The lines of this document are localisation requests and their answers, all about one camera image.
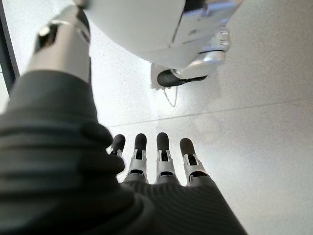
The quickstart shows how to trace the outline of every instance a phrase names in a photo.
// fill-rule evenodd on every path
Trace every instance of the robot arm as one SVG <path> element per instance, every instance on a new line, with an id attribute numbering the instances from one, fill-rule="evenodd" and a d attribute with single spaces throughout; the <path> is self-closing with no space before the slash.
<path id="1" fill-rule="evenodd" d="M 230 47 L 226 23 L 243 0 L 74 1 L 117 44 L 171 69 L 165 76 L 172 78 L 158 81 L 173 86 L 180 79 L 205 78 L 225 62 Z"/>

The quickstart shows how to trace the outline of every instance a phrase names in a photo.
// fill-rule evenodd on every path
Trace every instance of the speckled floor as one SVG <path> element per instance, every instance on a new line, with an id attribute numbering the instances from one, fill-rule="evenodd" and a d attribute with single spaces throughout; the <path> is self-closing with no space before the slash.
<path id="1" fill-rule="evenodd" d="M 20 71 L 37 30 L 69 3 L 3 1 Z M 250 234 L 313 234 L 312 15 L 311 0 L 246 0 L 228 24 L 227 63 L 202 82 L 165 90 L 151 84 L 157 67 L 91 24 L 99 120 L 126 136 L 126 166 L 135 136 L 146 134 L 153 183 L 156 137 L 166 132 L 186 184 L 179 141 L 189 137 Z"/>

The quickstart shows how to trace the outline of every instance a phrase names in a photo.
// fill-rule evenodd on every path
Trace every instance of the silver metal component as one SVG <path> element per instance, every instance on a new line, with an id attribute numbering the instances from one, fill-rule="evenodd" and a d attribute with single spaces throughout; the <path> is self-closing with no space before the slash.
<path id="1" fill-rule="evenodd" d="M 172 46 L 177 47 L 204 37 L 213 37 L 218 32 L 220 23 L 235 13 L 242 1 L 206 0 L 199 1 L 198 9 L 188 10 L 187 7 L 188 11 L 182 15 Z"/>
<path id="2" fill-rule="evenodd" d="M 47 36 L 50 33 L 50 27 L 44 26 L 40 31 L 39 31 L 39 36 L 44 37 Z"/>
<path id="3" fill-rule="evenodd" d="M 221 50 L 228 52 L 230 48 L 230 36 L 225 26 L 222 24 L 219 28 L 218 33 L 210 40 L 209 44 L 203 48 L 203 52 Z"/>
<path id="4" fill-rule="evenodd" d="M 161 177 L 162 172 L 171 172 L 175 178 L 176 173 L 174 169 L 173 159 L 171 158 L 171 153 L 169 150 L 166 150 L 168 161 L 162 161 L 162 150 L 157 152 L 156 160 L 156 182 Z"/>
<path id="5" fill-rule="evenodd" d="M 215 71 L 218 65 L 225 62 L 229 48 L 229 32 L 225 24 L 221 24 L 219 32 L 203 48 L 202 53 L 198 54 L 186 68 L 171 71 L 179 79 L 207 76 Z"/>
<path id="6" fill-rule="evenodd" d="M 138 149 L 134 150 L 134 154 L 131 160 L 131 164 L 129 166 L 128 172 L 126 177 L 131 173 L 132 170 L 140 170 L 143 172 L 143 176 L 147 180 L 147 158 L 146 158 L 146 151 L 142 150 L 142 159 L 136 159 Z"/>
<path id="7" fill-rule="evenodd" d="M 89 83 L 90 32 L 77 18 L 79 11 L 82 11 L 79 7 L 69 6 L 40 30 L 37 39 L 40 47 L 36 48 L 27 71 L 60 71 Z M 50 36 L 52 42 L 40 43 L 43 36 Z"/>
<path id="8" fill-rule="evenodd" d="M 203 173 L 208 175 L 208 173 L 206 172 L 206 170 L 204 169 L 204 167 L 202 165 L 202 162 L 200 162 L 200 160 L 198 159 L 197 155 L 194 153 L 193 156 L 195 157 L 195 160 L 197 162 L 196 165 L 190 165 L 187 154 L 185 154 L 183 156 L 184 169 L 185 169 L 185 174 L 186 174 L 186 178 L 187 178 L 187 182 L 188 182 L 187 185 L 191 183 L 190 176 L 193 172 L 200 171 L 200 172 L 203 172 Z"/>
<path id="9" fill-rule="evenodd" d="M 111 149 L 109 150 L 108 154 L 110 155 L 110 154 L 112 153 L 112 151 L 113 151 L 113 148 L 111 148 Z M 122 157 L 122 150 L 118 149 L 116 156 L 121 158 L 121 157 Z"/>
<path id="10" fill-rule="evenodd" d="M 199 54 L 185 69 L 171 70 L 179 79 L 189 79 L 207 76 L 217 69 L 217 66 L 224 63 L 226 53 L 223 51 L 211 51 Z"/>

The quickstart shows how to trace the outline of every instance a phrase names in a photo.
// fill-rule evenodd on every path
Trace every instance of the floor seam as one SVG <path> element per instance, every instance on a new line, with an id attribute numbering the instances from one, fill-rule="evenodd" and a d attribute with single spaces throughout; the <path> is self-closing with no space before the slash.
<path id="1" fill-rule="evenodd" d="M 113 127 L 120 127 L 120 126 L 130 126 L 130 125 L 136 125 L 136 124 L 147 123 L 147 122 L 153 122 L 153 121 L 163 121 L 163 120 L 169 120 L 169 119 L 175 119 L 175 118 L 182 118 L 182 117 L 183 117 L 183 118 L 186 118 L 186 117 L 191 117 L 191 116 L 196 116 L 196 115 L 215 114 L 215 113 L 222 113 L 222 112 L 228 112 L 228 111 L 243 110 L 243 109 L 248 109 L 248 108 L 260 108 L 260 107 L 265 107 L 265 106 L 269 106 L 269 105 L 276 105 L 276 104 L 288 104 L 288 103 L 300 102 L 300 101 L 305 101 L 305 100 L 310 100 L 310 99 L 313 99 L 313 97 L 311 97 L 311 98 L 305 98 L 305 99 L 297 99 L 297 100 L 292 100 L 292 101 L 277 102 L 277 103 L 259 104 L 259 105 L 254 105 L 254 106 L 241 107 L 241 108 L 217 110 L 217 111 L 212 111 L 212 112 L 204 112 L 204 113 L 197 113 L 197 114 L 188 114 L 188 115 L 182 115 L 182 116 L 176 116 L 176 117 L 166 117 L 166 118 L 160 118 L 160 119 L 154 119 L 154 120 L 147 120 L 147 121 L 139 121 L 139 122 L 132 122 L 132 123 L 119 124 L 119 125 L 106 126 L 106 127 L 108 127 L 108 128 L 113 128 Z"/>

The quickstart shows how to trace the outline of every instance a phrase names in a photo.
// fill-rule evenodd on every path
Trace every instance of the black fingertip pad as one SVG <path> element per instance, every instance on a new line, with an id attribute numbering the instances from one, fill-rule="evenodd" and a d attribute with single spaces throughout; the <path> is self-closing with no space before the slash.
<path id="1" fill-rule="evenodd" d="M 167 134 L 161 132 L 157 135 L 156 138 L 157 150 L 162 150 L 162 152 L 166 152 L 166 150 L 170 149 L 169 140 Z"/>
<path id="2" fill-rule="evenodd" d="M 114 150 L 120 149 L 122 152 L 125 146 L 125 136 L 119 134 L 114 137 L 111 148 Z"/>
<path id="3" fill-rule="evenodd" d="M 147 137 L 142 133 L 138 134 L 135 139 L 135 149 L 146 150 L 146 147 L 147 147 Z"/>
<path id="4" fill-rule="evenodd" d="M 192 144 L 191 140 L 188 138 L 183 138 L 180 141 L 180 150 L 183 156 L 185 154 L 192 155 L 195 153 L 194 145 Z"/>

